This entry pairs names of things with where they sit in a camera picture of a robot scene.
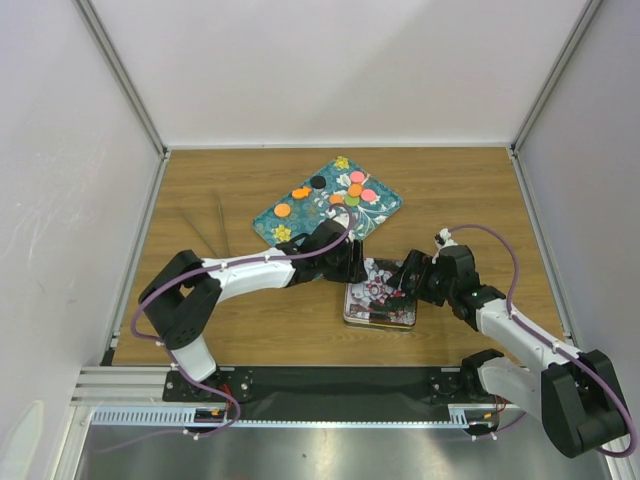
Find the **gold tin lid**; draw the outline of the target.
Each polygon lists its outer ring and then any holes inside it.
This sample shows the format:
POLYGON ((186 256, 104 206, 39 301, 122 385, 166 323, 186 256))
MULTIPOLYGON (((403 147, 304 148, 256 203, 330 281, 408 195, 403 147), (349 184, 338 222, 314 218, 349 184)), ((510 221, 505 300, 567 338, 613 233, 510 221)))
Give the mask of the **gold tin lid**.
POLYGON ((346 286, 343 308, 346 325, 398 331, 409 331, 415 326, 416 298, 387 284, 401 265, 399 260, 364 259, 365 279, 346 286))

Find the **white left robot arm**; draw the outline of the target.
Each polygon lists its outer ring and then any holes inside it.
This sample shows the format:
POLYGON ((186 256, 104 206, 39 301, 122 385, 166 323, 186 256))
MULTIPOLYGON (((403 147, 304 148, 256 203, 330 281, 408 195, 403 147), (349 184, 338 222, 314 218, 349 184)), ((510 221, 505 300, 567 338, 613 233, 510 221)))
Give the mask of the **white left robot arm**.
POLYGON ((220 377, 203 337, 216 306, 234 297, 267 289, 284 289, 323 278, 355 284, 366 278, 363 245, 351 232, 348 213, 323 220, 265 251, 233 258, 204 259, 191 250, 174 256, 138 299, 145 315, 184 373, 185 388, 198 400, 213 398, 220 377))

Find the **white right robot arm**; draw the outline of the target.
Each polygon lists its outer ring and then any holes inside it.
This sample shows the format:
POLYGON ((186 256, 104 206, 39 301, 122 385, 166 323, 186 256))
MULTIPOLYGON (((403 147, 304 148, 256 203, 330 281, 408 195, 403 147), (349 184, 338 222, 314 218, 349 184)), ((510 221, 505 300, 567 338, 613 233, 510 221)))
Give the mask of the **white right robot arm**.
POLYGON ((556 449, 568 458, 638 436, 611 360, 581 351, 522 315, 507 295, 481 282, 471 250, 450 245, 430 256, 411 251, 388 285, 421 301, 447 305, 458 319, 516 357, 494 350, 466 358, 462 394, 474 402, 497 395, 536 418, 556 449))

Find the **metal tongs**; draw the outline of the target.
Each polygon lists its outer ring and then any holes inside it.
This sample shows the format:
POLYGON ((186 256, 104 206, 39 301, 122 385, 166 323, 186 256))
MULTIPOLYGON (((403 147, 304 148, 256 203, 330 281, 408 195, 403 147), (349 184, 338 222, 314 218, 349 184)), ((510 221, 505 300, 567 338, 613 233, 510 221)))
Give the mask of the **metal tongs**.
POLYGON ((214 256, 231 256, 225 213, 218 190, 213 189, 196 203, 181 204, 178 211, 214 256))

